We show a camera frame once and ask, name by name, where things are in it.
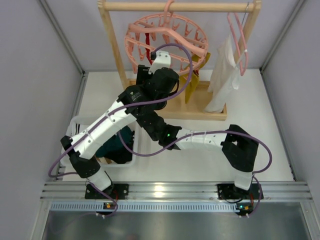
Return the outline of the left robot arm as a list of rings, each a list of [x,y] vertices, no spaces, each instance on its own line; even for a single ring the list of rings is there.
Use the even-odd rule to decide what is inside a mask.
[[[167,104],[159,100],[178,91],[179,75],[173,69],[163,67],[144,77],[139,84],[127,87],[106,113],[84,132],[73,137],[64,136],[60,140],[76,173],[107,195],[113,191],[114,184],[95,158],[97,150],[104,143],[134,122],[163,147],[173,142],[180,130],[165,123],[156,113]]]

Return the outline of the green christmas patterned sock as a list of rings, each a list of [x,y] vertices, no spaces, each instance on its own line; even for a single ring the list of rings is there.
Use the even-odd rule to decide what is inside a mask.
[[[124,143],[128,144],[133,139],[134,133],[128,126],[125,126],[120,130],[120,135],[122,136],[122,140],[124,141]],[[121,150],[122,148],[124,147],[120,140],[120,137],[115,134],[96,151],[95,156],[98,158],[102,158],[107,154]]]

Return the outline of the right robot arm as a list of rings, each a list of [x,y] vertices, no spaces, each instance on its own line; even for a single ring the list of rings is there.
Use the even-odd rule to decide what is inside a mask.
[[[138,116],[136,122],[165,150],[206,150],[222,153],[235,169],[233,190],[248,195],[253,181],[259,143],[240,126],[231,124],[226,132],[209,133],[170,125],[157,113]]]

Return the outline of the pink round clip hanger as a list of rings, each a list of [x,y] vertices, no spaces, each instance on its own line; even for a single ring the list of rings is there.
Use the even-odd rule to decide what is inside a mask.
[[[128,25],[124,48],[135,74],[139,64],[152,64],[151,53],[164,44],[178,44],[188,50],[194,70],[205,59],[207,35],[193,20],[169,11],[173,2],[167,1],[162,13],[146,15]]]

